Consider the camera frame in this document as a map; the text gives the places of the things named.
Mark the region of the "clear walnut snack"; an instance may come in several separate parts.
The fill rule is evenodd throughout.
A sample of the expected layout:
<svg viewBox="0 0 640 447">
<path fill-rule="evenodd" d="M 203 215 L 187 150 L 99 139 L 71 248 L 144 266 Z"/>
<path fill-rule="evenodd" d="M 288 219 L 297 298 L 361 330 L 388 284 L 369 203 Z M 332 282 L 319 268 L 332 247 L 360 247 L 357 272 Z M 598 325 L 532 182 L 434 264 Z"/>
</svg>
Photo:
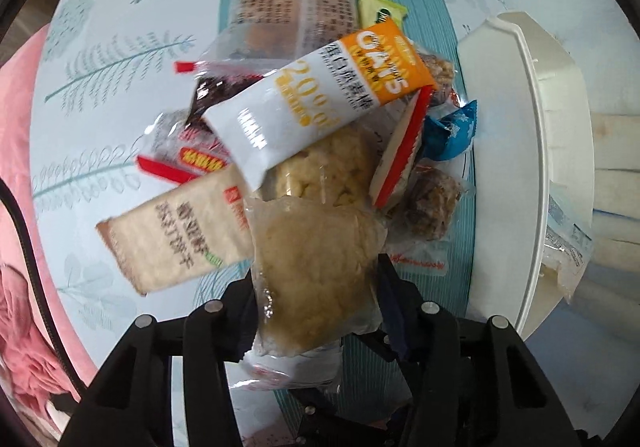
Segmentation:
<svg viewBox="0 0 640 447">
<path fill-rule="evenodd" d="M 416 166 L 404 198 L 395 209 L 385 251 L 399 267 L 414 274 L 447 274 L 451 230 L 468 185 L 433 166 Z"/>
</svg>

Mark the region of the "clear yellow rice cake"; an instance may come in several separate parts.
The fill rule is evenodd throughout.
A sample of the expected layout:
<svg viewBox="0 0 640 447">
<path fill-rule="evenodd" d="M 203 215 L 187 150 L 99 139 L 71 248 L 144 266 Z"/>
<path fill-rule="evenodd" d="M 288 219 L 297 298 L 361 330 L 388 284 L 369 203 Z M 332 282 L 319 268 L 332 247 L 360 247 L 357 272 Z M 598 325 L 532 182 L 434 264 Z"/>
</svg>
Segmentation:
<svg viewBox="0 0 640 447">
<path fill-rule="evenodd" d="M 243 386 L 335 384 L 343 337 L 372 332 L 382 321 L 375 270 L 385 227 L 367 212 L 295 197 L 253 199 L 245 211 L 258 327 L 241 360 Z"/>
</svg>

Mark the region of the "beige cracker packet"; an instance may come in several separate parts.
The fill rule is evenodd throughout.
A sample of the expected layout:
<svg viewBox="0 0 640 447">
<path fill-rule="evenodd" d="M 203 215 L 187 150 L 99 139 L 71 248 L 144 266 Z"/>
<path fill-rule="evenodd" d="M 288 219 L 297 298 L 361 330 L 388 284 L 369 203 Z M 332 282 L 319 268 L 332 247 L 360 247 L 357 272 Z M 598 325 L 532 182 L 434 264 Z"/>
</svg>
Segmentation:
<svg viewBox="0 0 640 447">
<path fill-rule="evenodd" d="M 253 256 L 244 213 L 247 188 L 228 166 L 96 224 L 141 295 L 179 285 Z"/>
</svg>

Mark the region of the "red white striped packet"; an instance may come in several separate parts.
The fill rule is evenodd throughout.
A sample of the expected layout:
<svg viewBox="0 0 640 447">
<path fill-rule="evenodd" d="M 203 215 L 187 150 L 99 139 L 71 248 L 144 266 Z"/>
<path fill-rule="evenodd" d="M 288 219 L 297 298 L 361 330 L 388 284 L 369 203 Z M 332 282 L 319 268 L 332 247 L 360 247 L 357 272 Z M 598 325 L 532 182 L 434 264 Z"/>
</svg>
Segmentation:
<svg viewBox="0 0 640 447">
<path fill-rule="evenodd" d="M 372 206 L 378 212 L 392 211 L 404 196 L 432 93 L 431 86 L 424 86 L 416 92 L 405 104 L 390 134 L 369 186 Z"/>
</svg>

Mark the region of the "blue candy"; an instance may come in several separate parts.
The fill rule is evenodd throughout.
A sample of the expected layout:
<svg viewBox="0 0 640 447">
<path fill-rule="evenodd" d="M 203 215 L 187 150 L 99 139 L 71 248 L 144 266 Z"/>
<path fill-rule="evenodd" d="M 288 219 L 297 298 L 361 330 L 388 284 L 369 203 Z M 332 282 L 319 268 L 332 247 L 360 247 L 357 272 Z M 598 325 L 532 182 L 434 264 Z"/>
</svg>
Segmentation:
<svg viewBox="0 0 640 447">
<path fill-rule="evenodd" d="M 442 162 L 466 152 L 477 127 L 477 100 L 472 100 L 441 119 L 426 117 L 423 122 L 421 157 Z"/>
</svg>

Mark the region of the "red white snack packet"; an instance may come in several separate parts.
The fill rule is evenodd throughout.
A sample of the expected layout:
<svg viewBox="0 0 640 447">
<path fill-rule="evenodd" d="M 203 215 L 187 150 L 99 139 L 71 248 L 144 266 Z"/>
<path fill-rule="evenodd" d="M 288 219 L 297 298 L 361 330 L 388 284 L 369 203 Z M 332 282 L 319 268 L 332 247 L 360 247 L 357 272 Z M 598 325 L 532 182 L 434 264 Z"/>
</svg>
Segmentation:
<svg viewBox="0 0 640 447">
<path fill-rule="evenodd" d="M 208 124 L 187 110 L 161 112 L 145 128 L 136 157 L 145 173 L 184 184 L 230 166 L 224 144 Z"/>
</svg>

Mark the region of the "white orange oats bar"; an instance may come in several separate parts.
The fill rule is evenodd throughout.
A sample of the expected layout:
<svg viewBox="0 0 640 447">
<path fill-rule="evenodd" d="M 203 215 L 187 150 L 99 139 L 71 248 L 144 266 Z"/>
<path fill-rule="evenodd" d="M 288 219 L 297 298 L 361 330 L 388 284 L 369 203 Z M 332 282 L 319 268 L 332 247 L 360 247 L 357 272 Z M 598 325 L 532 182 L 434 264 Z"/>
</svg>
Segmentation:
<svg viewBox="0 0 640 447">
<path fill-rule="evenodd" d="M 412 42 L 387 19 L 267 74 L 208 108 L 204 119 L 254 192 L 297 152 L 378 107 L 435 86 Z"/>
</svg>

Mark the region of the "dark red bean snack packet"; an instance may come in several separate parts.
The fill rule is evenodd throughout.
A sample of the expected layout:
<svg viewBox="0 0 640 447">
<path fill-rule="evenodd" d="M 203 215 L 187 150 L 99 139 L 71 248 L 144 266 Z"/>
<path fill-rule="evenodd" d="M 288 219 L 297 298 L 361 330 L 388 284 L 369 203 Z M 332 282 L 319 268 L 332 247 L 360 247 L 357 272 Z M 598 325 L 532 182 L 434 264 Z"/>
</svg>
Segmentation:
<svg viewBox="0 0 640 447">
<path fill-rule="evenodd" d="M 176 74 L 192 74 L 195 78 L 191 107 L 184 126 L 208 132 L 210 129 L 203 116 L 210 107 L 230 100 L 264 77 L 240 65 L 221 62 L 175 62 L 174 68 Z"/>
</svg>

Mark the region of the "green pineapple cake packet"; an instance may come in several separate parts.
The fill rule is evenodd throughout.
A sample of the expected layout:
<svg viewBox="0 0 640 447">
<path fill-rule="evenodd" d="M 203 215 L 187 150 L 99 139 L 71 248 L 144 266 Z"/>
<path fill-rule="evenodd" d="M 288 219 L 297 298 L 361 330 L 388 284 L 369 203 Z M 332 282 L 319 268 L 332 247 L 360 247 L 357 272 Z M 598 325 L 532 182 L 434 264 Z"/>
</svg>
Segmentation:
<svg viewBox="0 0 640 447">
<path fill-rule="evenodd" d="M 402 29 L 402 23 L 408 16 L 408 8 L 392 0 L 357 0 L 357 8 L 362 28 L 385 22 L 390 18 Z"/>
</svg>

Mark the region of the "yellow puffed rice cake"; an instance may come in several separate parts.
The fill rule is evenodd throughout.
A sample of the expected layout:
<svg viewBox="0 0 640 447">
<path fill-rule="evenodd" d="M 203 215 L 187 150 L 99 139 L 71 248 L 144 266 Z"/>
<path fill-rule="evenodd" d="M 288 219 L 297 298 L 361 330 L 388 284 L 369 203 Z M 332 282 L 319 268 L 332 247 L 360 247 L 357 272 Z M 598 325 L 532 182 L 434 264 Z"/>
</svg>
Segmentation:
<svg viewBox="0 0 640 447">
<path fill-rule="evenodd" d="M 369 209 L 377 166 L 373 133 L 362 124 L 349 124 L 272 168 L 260 194 L 264 200 L 290 196 L 330 207 Z"/>
</svg>

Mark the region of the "clear nut cluster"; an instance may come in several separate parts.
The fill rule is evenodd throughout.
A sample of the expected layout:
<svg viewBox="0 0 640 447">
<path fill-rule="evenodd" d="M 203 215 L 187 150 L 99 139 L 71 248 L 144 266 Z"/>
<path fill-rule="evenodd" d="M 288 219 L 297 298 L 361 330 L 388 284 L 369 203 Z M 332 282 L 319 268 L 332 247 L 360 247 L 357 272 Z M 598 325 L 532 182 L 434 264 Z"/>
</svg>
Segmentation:
<svg viewBox="0 0 640 447">
<path fill-rule="evenodd" d="M 454 90 L 454 79 L 456 78 L 454 64 L 448 59 L 428 51 L 420 51 L 419 56 L 435 81 L 431 105 L 440 106 L 448 100 L 455 100 L 457 94 Z"/>
</svg>

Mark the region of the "white floral bedding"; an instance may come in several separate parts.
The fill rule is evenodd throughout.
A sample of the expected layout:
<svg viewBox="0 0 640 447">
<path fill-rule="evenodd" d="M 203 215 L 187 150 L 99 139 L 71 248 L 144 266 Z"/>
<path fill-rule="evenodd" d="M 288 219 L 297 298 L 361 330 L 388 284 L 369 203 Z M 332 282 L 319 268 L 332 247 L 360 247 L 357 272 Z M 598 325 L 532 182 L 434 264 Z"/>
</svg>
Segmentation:
<svg viewBox="0 0 640 447">
<path fill-rule="evenodd" d="M 604 118 L 639 115 L 639 38 L 615 0 L 505 0 L 555 36 Z M 573 299 L 528 339 L 570 419 L 611 433 L 639 386 L 639 228 L 600 210 L 596 248 Z"/>
</svg>

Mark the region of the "white plastic storage bin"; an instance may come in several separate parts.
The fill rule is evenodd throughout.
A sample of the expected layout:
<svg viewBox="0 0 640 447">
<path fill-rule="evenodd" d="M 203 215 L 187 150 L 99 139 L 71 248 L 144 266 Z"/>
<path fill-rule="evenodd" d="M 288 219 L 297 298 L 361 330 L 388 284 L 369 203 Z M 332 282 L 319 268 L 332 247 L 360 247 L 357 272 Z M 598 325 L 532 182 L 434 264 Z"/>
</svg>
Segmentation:
<svg viewBox="0 0 640 447">
<path fill-rule="evenodd" d="M 506 317 L 529 337 L 562 299 L 542 278 L 550 189 L 591 221 L 594 155 L 586 83 L 561 44 L 524 12 L 487 18 L 459 43 L 478 103 L 475 248 L 468 313 Z"/>
</svg>

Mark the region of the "clear wrapped brown bread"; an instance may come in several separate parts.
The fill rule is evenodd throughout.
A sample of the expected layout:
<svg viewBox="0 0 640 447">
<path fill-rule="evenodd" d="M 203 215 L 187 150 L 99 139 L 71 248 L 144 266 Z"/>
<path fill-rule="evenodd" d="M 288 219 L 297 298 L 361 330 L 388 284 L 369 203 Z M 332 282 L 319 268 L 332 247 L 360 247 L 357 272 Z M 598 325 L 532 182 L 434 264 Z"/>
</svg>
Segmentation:
<svg viewBox="0 0 640 447">
<path fill-rule="evenodd" d="M 231 0 L 216 60 L 290 62 L 359 29 L 356 0 Z"/>
</svg>

